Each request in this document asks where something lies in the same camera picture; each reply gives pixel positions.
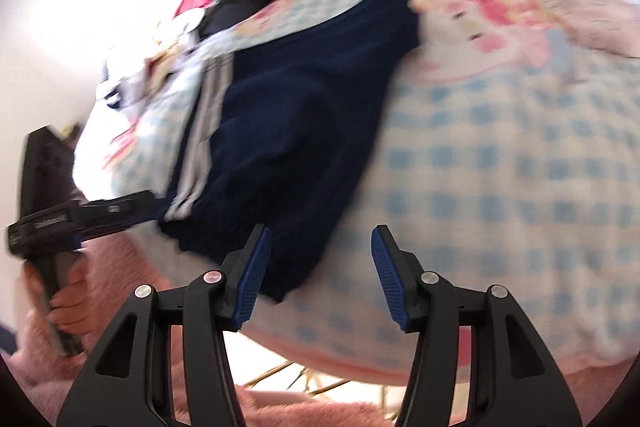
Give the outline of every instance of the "blue gripper pad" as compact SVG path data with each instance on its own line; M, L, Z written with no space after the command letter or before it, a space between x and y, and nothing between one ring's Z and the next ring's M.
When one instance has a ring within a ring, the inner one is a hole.
M242 250L230 253L221 269L226 275L225 308L232 328L239 330L251 318L271 256L271 232L256 225Z
M422 268L417 259L398 248L386 225L373 229L371 255L391 317L405 333L417 331L418 321L424 315L418 302L417 281Z

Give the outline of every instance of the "blue checkered blanket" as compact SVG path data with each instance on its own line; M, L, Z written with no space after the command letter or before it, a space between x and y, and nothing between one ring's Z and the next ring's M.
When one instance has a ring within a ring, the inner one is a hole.
M91 198L164 193L205 58L359 1L279 0L210 38L108 170L109 133L98 128L115 127L97 106L78 148L79 187ZM587 13L598 8L584 24L583 1L413 0L426 44L396 73L356 198L308 283L276 307L259 301L246 333L289 346L278 348L285 356L335 362L334 373L402 380L415 340L391 322L369 250L372 228L386 223L403 250L452 283L507 286L565 371L638 352L640 62L607 50L622 45L613 35L637 36L640 17L627 28L611 13L640 0L589 1ZM210 266L161 248L149 226L133 234L177 283Z

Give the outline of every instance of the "pink fur blanket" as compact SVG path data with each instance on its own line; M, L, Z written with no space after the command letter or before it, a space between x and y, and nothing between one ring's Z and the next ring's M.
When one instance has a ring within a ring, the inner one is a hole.
M171 288L139 255L125 233L94 239L85 244L91 261L88 276L95 312L92 333L83 339L87 352L95 346L105 327L130 293L141 284L158 290ZM78 374L85 356L62 359L53 352L44 333L44 324L31 311L19 334L19 349L5 357L14 377L41 413L53 424L66 393ZM172 380L176 418L190 423L182 366L182 341L179 328L172 338ZM390 427L372 404L322 403L297 393L280 393L264 400L260 392L236 387L242 411L249 427ZM265 403L287 405L264 405Z

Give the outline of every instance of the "metal wire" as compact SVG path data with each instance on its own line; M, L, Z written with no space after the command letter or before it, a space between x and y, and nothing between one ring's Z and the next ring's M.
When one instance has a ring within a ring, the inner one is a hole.
M382 414L386 415L386 385L380 386L380 409L382 409Z
M349 383L351 380L339 380L337 382L331 383L329 385L326 385L324 387L321 387L320 389L316 389L315 391L310 391L309 394L311 396L317 396L318 394L322 394L322 393L326 393L327 391L331 391L332 389L336 389L337 387L340 387L341 385L345 385L346 383Z
M277 373L279 373L283 369L286 369L290 365L293 365L294 363L295 362L290 362L289 360L287 360L287 362L281 363L280 365L268 370L266 373L261 374L259 377L256 377L253 380L249 380L246 384L244 384L243 387L246 388L246 389L250 389L253 386L255 386L258 383L260 383L262 380L265 380L266 378L269 378L269 377L272 377L273 375L276 375Z
M306 367L303 367L302 370L298 373L298 376L295 378L295 380L287 386L287 391L291 389L294 386L294 384L305 375L305 373L306 373Z

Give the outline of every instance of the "navy blue clothing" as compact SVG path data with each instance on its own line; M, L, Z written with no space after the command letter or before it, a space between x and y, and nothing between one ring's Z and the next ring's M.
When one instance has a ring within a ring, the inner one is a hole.
M8 355L14 354L18 349L15 334L6 329L2 324L0 324L0 349Z
M418 46L408 1L363 0L318 26L236 52L209 141L207 187L189 219L161 222L162 231L182 250L221 263L264 223L273 250L261 292L281 301L300 286L366 167L392 73Z

